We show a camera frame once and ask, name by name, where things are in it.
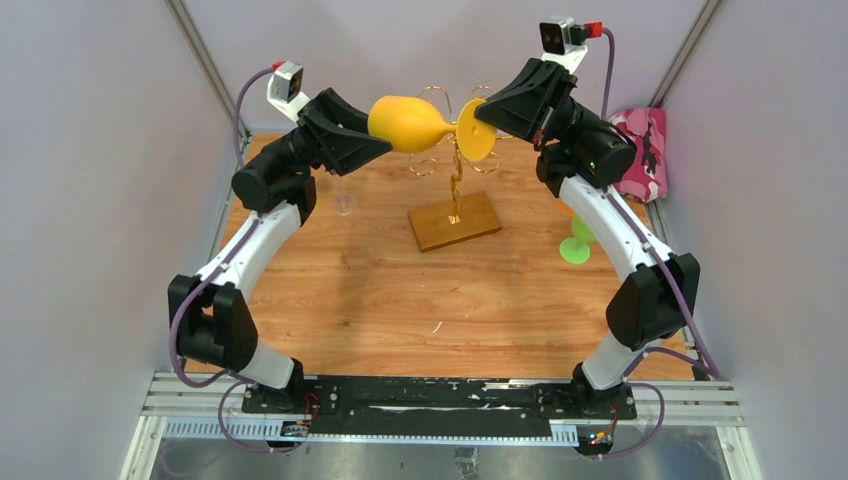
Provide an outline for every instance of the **wooden base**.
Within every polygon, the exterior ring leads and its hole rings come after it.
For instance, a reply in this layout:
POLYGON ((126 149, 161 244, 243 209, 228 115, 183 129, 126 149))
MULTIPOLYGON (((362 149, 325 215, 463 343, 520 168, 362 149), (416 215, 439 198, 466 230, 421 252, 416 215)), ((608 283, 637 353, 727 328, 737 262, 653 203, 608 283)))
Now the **wooden base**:
POLYGON ((429 252, 500 231, 501 222, 485 191, 459 197, 459 222, 452 224, 453 200, 409 211, 418 248, 429 252))

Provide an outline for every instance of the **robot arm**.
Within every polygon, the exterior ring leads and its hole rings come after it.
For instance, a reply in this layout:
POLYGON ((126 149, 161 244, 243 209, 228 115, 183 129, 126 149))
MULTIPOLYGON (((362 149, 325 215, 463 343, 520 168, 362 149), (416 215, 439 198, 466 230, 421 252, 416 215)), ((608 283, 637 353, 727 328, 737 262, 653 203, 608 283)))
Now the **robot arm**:
POLYGON ((607 307, 609 332, 574 369, 570 401, 591 411, 624 388, 625 375, 646 348, 685 325, 668 281, 648 253, 649 246, 672 272, 690 311, 700 267, 691 254, 677 256, 653 236, 618 192, 609 188, 632 165, 636 146, 571 98, 577 84, 574 71, 587 52, 583 43, 600 35, 600 26, 575 25, 570 18, 554 17, 542 23, 540 30, 546 53, 541 59, 528 60, 515 80, 487 98, 475 116, 533 144, 540 152, 537 177, 584 220, 622 282, 607 307))
POLYGON ((248 219, 197 274, 177 275, 168 287, 180 355, 238 373, 292 401, 302 397, 303 366, 259 340, 247 301, 268 262, 315 208, 311 169, 346 175, 392 148, 368 135, 367 115, 332 89, 306 97, 301 78, 293 62, 274 73, 269 101, 297 127, 233 175, 233 191, 251 210, 248 219), (176 318, 181 307, 185 313, 176 318))

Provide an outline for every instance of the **camera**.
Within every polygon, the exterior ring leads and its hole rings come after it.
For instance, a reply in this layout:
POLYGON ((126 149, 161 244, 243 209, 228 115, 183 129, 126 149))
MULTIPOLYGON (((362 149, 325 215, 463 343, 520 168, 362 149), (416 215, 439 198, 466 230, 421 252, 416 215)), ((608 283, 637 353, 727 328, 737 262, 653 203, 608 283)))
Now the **camera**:
POLYGON ((295 62, 285 62, 274 71, 268 95, 272 100, 289 103, 300 93, 303 67, 295 62))
POLYGON ((539 23, 542 49, 554 55, 565 55, 566 45, 569 44, 569 29, 572 25, 574 25, 573 18, 557 15, 539 23))

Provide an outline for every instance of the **red connector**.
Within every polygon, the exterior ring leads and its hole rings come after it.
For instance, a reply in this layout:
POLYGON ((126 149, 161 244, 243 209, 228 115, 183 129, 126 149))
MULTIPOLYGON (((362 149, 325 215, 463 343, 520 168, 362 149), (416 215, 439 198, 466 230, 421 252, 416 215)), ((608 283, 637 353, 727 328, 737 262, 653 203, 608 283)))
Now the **red connector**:
POLYGON ((598 38, 604 33, 603 22, 584 23, 583 26, 589 29, 589 38, 598 38))

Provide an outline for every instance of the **cable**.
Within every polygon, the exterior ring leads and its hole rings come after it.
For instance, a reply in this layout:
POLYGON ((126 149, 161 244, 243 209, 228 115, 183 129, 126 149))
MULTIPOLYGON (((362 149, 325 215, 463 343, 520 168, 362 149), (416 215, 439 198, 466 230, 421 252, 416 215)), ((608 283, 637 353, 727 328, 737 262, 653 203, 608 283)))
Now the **cable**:
POLYGON ((610 402, 610 409, 613 412, 612 425, 610 425, 610 428, 608 430, 601 430, 600 432, 598 432, 598 434, 595 435, 595 437, 590 442, 591 444, 594 445, 604 438, 612 439, 613 435, 615 435, 615 427, 618 426, 618 407, 615 406, 615 402, 610 402))
POLYGON ((634 382, 634 383, 627 383, 627 385, 631 388, 649 388, 649 389, 653 390, 654 393, 657 394, 657 397, 660 400, 660 416, 657 418, 657 426, 654 427, 653 430, 651 430, 650 435, 645 437, 645 439, 642 440, 641 442, 639 442, 638 444, 636 444, 632 447, 625 448, 624 450, 621 450, 619 452, 608 453, 606 455, 595 455, 593 458, 596 458, 598 460, 603 460, 604 458, 620 458, 620 457, 630 455, 631 453, 636 453, 639 450, 648 446, 649 443, 653 442, 654 439, 657 437, 657 435, 659 435, 659 433, 660 433, 660 429, 662 428, 662 422, 663 422, 663 420, 665 420, 665 397, 663 397, 660 389, 655 387, 654 385, 651 385, 650 383, 634 382))
POLYGON ((309 397, 312 397, 313 399, 315 399, 315 411, 312 412, 312 418, 310 420, 311 422, 314 422, 315 419, 318 417, 318 412, 321 411, 321 404, 318 403, 318 395, 315 395, 314 393, 308 394, 306 396, 306 405, 307 405, 306 414, 307 415, 309 415, 309 405, 311 404, 311 402, 309 401, 309 397))
POLYGON ((674 358, 683 360, 684 362, 688 363, 689 365, 692 365, 693 367, 697 368, 698 370, 700 370, 704 373, 707 373, 707 374, 710 373, 710 368, 708 366, 706 366, 705 364, 695 360, 694 358, 689 358, 689 357, 687 357, 686 355, 684 355, 680 352, 675 352, 674 350, 671 350, 671 349, 665 348, 665 347, 648 347, 648 348, 645 349, 645 353, 653 353, 653 352, 671 355, 674 358))
POLYGON ((241 132, 239 131, 239 127, 242 126, 241 123, 241 103, 244 101, 244 96, 247 94, 247 91, 250 87, 256 83, 257 80, 264 77, 265 75, 270 75, 274 73, 274 70, 279 67, 280 63, 275 63, 273 67, 264 68, 250 77, 247 80, 247 83, 241 87, 241 91, 239 92, 238 98, 236 98, 236 110, 235 110, 235 118, 233 119, 233 145, 236 149, 236 160, 238 161, 239 168, 244 167, 244 159, 242 158, 242 148, 241 148, 241 132))
POLYGON ((701 338, 701 333, 698 331, 698 327, 695 325, 695 320, 692 318, 692 312, 689 311, 689 305, 686 303, 686 299, 683 296, 683 292, 680 291, 680 286, 677 285, 677 281, 674 279, 674 275, 671 274, 671 271, 666 266, 663 259, 660 257, 660 254, 657 253, 657 250, 648 240, 648 237, 642 231, 641 228, 636 224, 636 221, 628 215, 627 211, 623 206, 614 198, 613 195, 607 195, 609 202, 612 204, 613 208, 621 215, 625 222, 630 226, 630 229, 633 230, 633 233, 639 238, 639 242, 642 245, 647 246, 647 252, 654 259, 657 266, 663 273, 666 281, 671 287, 671 291, 674 294, 674 298, 677 300, 677 305, 680 307, 680 311, 683 314, 683 319, 686 322, 686 326, 689 327, 689 331, 692 333, 692 337, 695 340, 695 347, 704 356, 704 361, 706 365, 704 367, 707 369, 707 373, 713 376, 716 380, 721 379, 721 375, 719 374, 718 368, 716 367, 715 360, 713 360, 712 355, 709 350, 707 350, 706 345, 704 345, 704 339, 701 338))
POLYGON ((233 438, 232 435, 230 435, 229 430, 227 430, 227 425, 224 423, 224 403, 227 401, 227 397, 230 396, 230 393, 232 393, 233 390, 235 390, 236 388, 238 388, 242 385, 247 385, 247 384, 248 384, 248 382, 241 382, 241 381, 236 382, 236 383, 232 384, 230 386, 230 388, 228 388, 224 392, 223 395, 221 395, 221 401, 218 403, 218 426, 221 427, 221 433, 224 434, 224 437, 230 443, 235 445, 236 447, 238 447, 238 448, 240 448, 244 451, 252 452, 252 453, 286 453, 286 452, 291 452, 292 450, 296 450, 299 446, 301 446, 302 444, 299 443, 299 444, 297 444, 293 447, 280 447, 280 448, 251 447, 250 445, 247 445, 246 443, 242 443, 242 442, 236 440, 235 438, 233 438))
MULTIPOLYGON (((183 370, 182 365, 180 365, 180 361, 177 356, 177 335, 180 330, 180 323, 182 323, 183 317, 185 316, 185 312, 186 310, 188 310, 189 305, 191 305, 194 299, 197 298, 197 296, 200 295, 200 293, 203 292, 203 290, 208 287, 209 284, 211 284, 212 281, 215 280, 215 278, 221 274, 221 272, 224 271, 221 265, 230 263, 230 261, 236 256, 236 254, 238 254, 238 252, 242 249, 242 247, 244 247, 250 237, 253 236, 253 232, 255 232, 256 229, 259 227, 259 222, 260 220, 258 217, 253 219, 253 222, 250 224, 250 226, 248 226, 247 231, 244 233, 244 235, 242 235, 238 242, 236 242, 230 252, 224 257, 224 259, 221 260, 221 263, 218 264, 218 266, 215 267, 212 273, 210 273, 205 279, 203 279, 203 281, 200 282, 199 285, 194 287, 194 289, 189 292, 185 299, 183 299, 183 303, 181 303, 179 308, 177 308, 177 312, 174 314, 174 319, 171 321, 171 330, 168 336, 168 356, 171 359, 171 367, 174 369, 174 373, 177 375, 177 378, 182 380, 182 382, 188 385, 189 387, 203 388, 209 386, 216 380, 221 378, 224 374, 226 374, 227 370, 221 370, 220 372, 216 373, 215 375, 212 375, 211 377, 202 382, 196 382, 189 378, 185 374, 185 370, 183 370)), ((235 376, 239 380, 244 381, 244 377, 240 377, 232 372, 230 374, 235 376)))
POLYGON ((607 36, 607 40, 609 40, 610 44, 609 60, 607 60, 607 78, 604 82, 604 102, 601 105, 601 120, 606 120, 607 104, 609 104, 609 89, 610 84, 612 83, 612 67, 615 65, 615 35, 612 34, 612 30, 606 27, 604 27, 603 33, 607 36))

